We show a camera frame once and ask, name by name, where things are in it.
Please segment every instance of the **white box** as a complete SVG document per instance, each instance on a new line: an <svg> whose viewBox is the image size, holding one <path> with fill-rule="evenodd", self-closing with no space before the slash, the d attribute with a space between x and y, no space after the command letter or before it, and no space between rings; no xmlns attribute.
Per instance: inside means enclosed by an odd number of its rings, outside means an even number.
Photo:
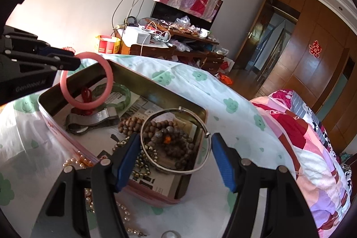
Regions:
<svg viewBox="0 0 357 238"><path fill-rule="evenodd" d="M151 35L138 27L126 27L122 39L127 47L133 44L146 45L150 43Z"/></svg>

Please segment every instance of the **pink bangle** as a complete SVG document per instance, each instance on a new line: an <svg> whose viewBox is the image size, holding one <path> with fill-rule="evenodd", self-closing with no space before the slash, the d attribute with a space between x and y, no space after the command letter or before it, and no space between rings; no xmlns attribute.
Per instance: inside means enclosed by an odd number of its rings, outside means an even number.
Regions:
<svg viewBox="0 0 357 238"><path fill-rule="evenodd" d="M92 52L83 52L79 53L76 55L77 58L79 59L93 59L97 61L101 66L103 67L105 74L107 75L107 86L105 87L105 90L101 96L99 96L98 99L96 99L93 102L89 103L83 103L79 102L76 99L74 99L71 94L68 91L67 88L67 74L68 71L63 71L61 75L61 80L60 80L60 87L61 91L63 94L63 97L68 101L69 104L74 106L75 108L82 109L82 110L91 110L95 109L96 107L100 106L103 104L106 99L108 98L112 88L113 88L113 82L114 82L114 77L113 77L113 71L109 65L109 62L104 59L101 55L98 55L96 53Z"/></svg>

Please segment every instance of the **open tin box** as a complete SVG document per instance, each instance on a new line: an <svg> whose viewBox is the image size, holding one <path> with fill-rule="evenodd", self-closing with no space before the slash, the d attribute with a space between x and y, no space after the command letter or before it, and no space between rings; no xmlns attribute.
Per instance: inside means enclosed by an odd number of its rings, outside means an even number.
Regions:
<svg viewBox="0 0 357 238"><path fill-rule="evenodd" d="M206 122L207 111L202 107L192 103L191 101L188 101L187 99L175 94L174 92L169 91L168 89L160 86L155 81L152 81L147 77L142 76L141 74L138 74L111 60L108 60L108 62L113 71L114 82L124 85L132 93L139 95L140 97L152 102L162 109L178 108L179 106L182 106L196 113L201 120ZM76 98L81 94L81 89L83 87L90 88L93 85L103 81L105 77L104 69L101 67L101 65L96 63L67 78L67 87L70 94ZM65 126L62 124L63 122L58 118L60 112L69 106L70 105L62 95L59 84L53 86L39 97L40 111L46 121L46 124L51 132L61 142L61 144L63 144L63 146L72 152L73 156L78 156L79 151L81 155L95 164L99 161L99 158L96 156L97 153L94 154L88 148L88 146L86 147L85 143L81 142L86 135L78 138L78 136L68 133L65 130ZM175 115L197 126L193 141L196 143L196 145L199 146L198 152L200 152L203 135L201 134L202 129L198 122L190 116L180 116L179 114ZM177 204L185 195L191 176L174 176L173 178L177 185L174 188L174 193L171 193L169 196L163 195L160 190L156 189L155 191L155 189L150 189L144 185L145 183L139 183L133 179L129 180L124 190L140 198L141 200L144 200L154 207L167 207Z"/></svg>

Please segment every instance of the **blue gripper pad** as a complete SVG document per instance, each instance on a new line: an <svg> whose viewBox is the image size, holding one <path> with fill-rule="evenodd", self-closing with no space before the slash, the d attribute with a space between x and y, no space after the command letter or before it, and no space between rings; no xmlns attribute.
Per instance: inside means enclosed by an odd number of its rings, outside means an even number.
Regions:
<svg viewBox="0 0 357 238"><path fill-rule="evenodd" d="M131 172L133 171L135 165L136 157L140 152L140 145L140 135L137 134L132 144L130 145L130 148L127 150L118 169L118 180L116 183L116 188L118 191L121 191L129 181Z"/></svg>
<svg viewBox="0 0 357 238"><path fill-rule="evenodd" d="M219 133L212 135L212 151L224 185L229 188L231 192L237 192L235 177L236 172L239 170L238 162L240 159L237 151L233 148L229 148Z"/></svg>

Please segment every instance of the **pearl necklace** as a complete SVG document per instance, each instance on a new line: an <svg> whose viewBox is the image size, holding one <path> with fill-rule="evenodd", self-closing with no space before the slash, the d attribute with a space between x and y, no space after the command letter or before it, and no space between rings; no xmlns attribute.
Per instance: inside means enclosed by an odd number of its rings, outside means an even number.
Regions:
<svg viewBox="0 0 357 238"><path fill-rule="evenodd" d="M83 169L86 167L93 166L93 163L91 161L89 161L88 159L86 159L83 155L81 155L80 151L78 151L78 155L79 155L79 159L71 158L71 159L66 160L66 162L63 164L63 168L65 168L69 165L78 165L80 168L83 168ZM93 199L92 199L92 189L85 188L84 195L86 197L86 203L89 206L91 212L95 213ZM123 223L129 222L130 221L130 218L129 218L130 212L127 210L125 205L123 205L122 203L119 203L118 201L115 201L115 202L116 202L116 205L117 205L119 211L121 210L120 215L124 216ZM146 237L147 236L147 234L144 234L141 231L135 230L133 228L126 227L125 229L129 235L134 234L134 235L137 235L138 237Z"/></svg>

